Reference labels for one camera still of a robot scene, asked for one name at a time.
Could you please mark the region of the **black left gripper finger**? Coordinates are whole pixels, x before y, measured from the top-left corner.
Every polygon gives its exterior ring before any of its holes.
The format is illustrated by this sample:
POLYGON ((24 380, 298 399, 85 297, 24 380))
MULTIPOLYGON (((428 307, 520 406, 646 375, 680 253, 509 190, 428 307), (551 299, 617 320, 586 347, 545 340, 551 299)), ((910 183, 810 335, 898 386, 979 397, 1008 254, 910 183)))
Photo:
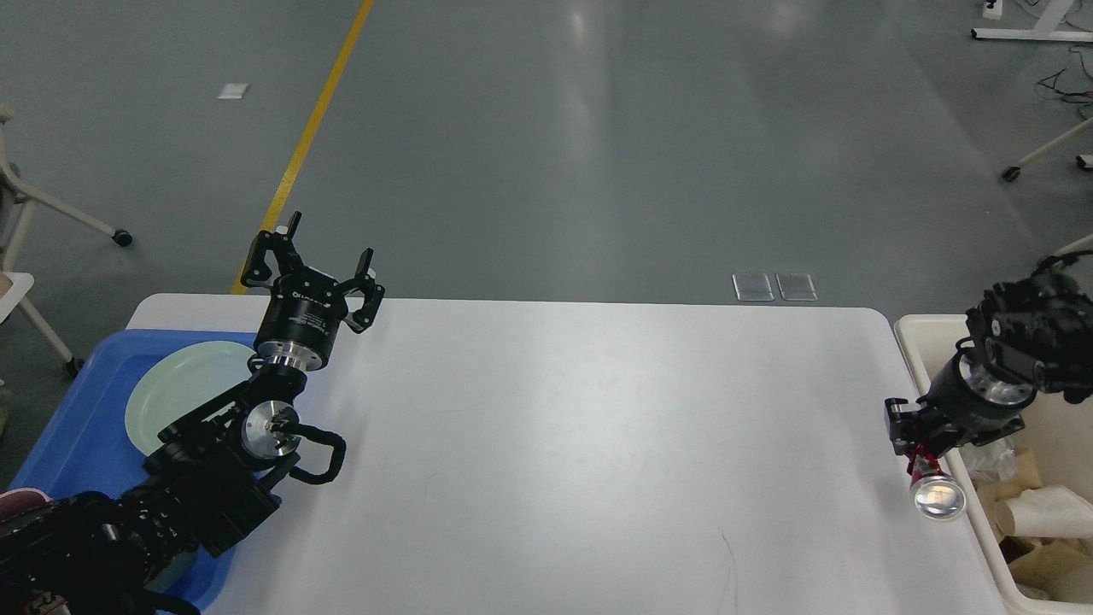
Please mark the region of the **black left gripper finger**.
POLYGON ((345 303, 348 296, 360 295, 362 304, 356 310, 348 311, 343 315, 343 322, 350 327, 355 334, 368 330, 374 324, 379 312, 380 304, 385 297, 385 287, 378 283, 374 272, 371 270, 374 249, 364 249, 359 258, 359 265, 355 267, 352 277, 348 277, 340 283, 333 284, 331 291, 336 299, 345 303))
POLYGON ((258 230, 243 260, 240 285, 245 289, 268 289, 270 296, 307 296, 312 276, 293 244, 302 213, 290 215, 287 226, 258 230))

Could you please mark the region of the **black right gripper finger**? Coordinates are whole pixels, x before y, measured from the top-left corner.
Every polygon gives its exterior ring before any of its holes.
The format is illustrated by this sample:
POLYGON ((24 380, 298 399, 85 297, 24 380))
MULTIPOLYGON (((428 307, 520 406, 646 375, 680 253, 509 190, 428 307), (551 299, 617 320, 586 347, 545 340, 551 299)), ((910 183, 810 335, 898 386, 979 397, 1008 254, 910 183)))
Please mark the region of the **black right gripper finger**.
POLYGON ((1026 422, 1021 415, 1016 415, 1011 419, 1006 421, 1000 427, 991 430, 979 430, 974 431, 969 435, 968 443, 974 447, 982 448, 987 443, 992 443, 1002 440, 1004 437, 1012 436, 1016 431, 1022 431, 1026 428, 1026 422))
POLYGON ((961 427, 921 397, 885 400, 888 437, 896 456, 941 458, 961 443, 961 427))

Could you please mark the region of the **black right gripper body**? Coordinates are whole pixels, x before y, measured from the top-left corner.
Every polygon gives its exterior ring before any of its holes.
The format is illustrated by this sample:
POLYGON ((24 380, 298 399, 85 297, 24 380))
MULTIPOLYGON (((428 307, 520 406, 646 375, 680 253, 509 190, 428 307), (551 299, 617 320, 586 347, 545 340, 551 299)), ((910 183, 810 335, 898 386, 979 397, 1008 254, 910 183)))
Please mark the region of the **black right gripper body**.
POLYGON ((961 427, 959 448, 968 443, 974 431, 996 429, 1021 415, 1036 395, 1037 390, 1031 385, 997 378, 972 353, 956 353, 942 366, 922 397, 961 427))

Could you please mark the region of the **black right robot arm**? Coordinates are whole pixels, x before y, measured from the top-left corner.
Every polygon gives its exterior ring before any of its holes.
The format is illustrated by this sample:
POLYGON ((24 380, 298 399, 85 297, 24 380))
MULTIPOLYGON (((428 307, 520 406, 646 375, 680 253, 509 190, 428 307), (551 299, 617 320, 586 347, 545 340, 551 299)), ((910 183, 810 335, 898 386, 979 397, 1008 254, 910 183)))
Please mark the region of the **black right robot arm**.
POLYGON ((916 401, 889 398, 896 456, 937 459, 1024 428, 1039 393, 1070 404, 1092 390, 1092 303, 1066 269, 1089 249, 1044 257, 1029 277, 994 284, 967 310, 967 335, 916 401))

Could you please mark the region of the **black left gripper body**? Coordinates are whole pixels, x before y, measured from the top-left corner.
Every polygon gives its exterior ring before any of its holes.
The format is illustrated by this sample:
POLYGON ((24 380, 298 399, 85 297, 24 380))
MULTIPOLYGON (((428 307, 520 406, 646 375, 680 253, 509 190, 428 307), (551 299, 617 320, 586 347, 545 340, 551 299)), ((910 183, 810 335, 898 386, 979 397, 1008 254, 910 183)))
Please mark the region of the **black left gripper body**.
POLYGON ((305 372, 324 369, 330 360, 340 324, 348 315, 345 296, 321 289, 312 296, 271 285, 270 300, 254 339, 265 362, 281 360, 305 372))

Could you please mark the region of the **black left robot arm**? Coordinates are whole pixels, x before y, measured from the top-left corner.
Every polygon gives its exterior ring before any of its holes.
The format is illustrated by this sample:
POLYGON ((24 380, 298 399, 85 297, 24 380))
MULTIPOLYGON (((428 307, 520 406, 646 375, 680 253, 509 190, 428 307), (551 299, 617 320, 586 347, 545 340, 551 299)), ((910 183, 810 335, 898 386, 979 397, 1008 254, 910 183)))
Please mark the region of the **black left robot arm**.
POLYGON ((364 249, 352 277, 305 264, 293 243, 301 213, 251 243, 240 284, 269 291, 246 380, 172 421, 142 465, 143 483, 109 497, 85 490, 3 517, 3 612, 47 598, 73 614, 196 614, 153 589, 184 554, 216 558, 281 505, 282 478, 331 483, 344 437, 301 422, 295 398, 328 365, 341 326, 374 324, 385 288, 364 249))

